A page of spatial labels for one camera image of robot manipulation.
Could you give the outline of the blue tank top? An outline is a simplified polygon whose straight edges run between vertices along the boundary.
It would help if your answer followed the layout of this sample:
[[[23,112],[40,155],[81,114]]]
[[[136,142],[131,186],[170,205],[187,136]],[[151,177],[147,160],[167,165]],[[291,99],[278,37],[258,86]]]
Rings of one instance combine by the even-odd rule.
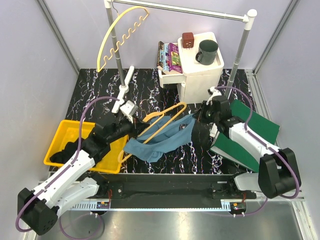
[[[154,136],[149,142],[144,143],[152,134],[164,126],[170,116],[164,116],[149,130],[137,138],[131,138],[123,148],[127,154],[148,162],[157,162],[163,154],[169,153],[192,141],[192,131],[196,119],[192,114],[173,120],[163,130]]]

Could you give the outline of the orange-yellow plastic hanger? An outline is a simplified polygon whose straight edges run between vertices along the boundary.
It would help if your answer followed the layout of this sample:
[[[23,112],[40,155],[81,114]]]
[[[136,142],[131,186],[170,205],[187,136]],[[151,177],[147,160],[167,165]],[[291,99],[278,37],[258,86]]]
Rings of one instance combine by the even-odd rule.
[[[191,114],[177,119],[186,108],[185,102],[179,102],[161,112],[148,114],[142,121],[147,127],[126,143],[117,161],[123,163],[135,156],[155,163],[164,154],[190,143],[195,119]]]

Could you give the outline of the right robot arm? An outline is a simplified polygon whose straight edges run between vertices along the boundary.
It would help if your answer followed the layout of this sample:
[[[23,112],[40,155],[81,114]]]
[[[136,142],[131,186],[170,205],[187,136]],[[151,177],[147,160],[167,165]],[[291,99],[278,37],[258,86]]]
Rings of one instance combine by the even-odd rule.
[[[261,192],[269,199],[298,196],[301,178],[294,151],[281,149],[255,133],[247,122],[232,114],[225,96],[204,100],[195,118],[201,123],[215,124],[220,134],[239,144],[258,162],[256,173],[238,174],[227,185],[230,197],[239,198],[245,191]],[[291,196],[287,195],[290,191],[294,191]]]

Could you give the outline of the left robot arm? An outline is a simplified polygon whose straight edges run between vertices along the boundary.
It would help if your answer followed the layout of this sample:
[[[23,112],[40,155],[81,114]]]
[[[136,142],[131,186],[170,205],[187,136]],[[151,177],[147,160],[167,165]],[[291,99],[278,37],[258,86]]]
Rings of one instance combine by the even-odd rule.
[[[111,151],[111,144],[127,135],[136,137],[149,124],[134,118],[105,126],[95,124],[86,138],[68,142],[65,148],[52,155],[64,160],[62,167],[33,189],[23,188],[17,195],[15,227],[23,232],[20,220],[28,231],[46,234],[61,215],[82,200],[95,196],[103,198],[108,186],[97,174],[89,175],[77,185],[72,185],[82,174],[97,165]]]

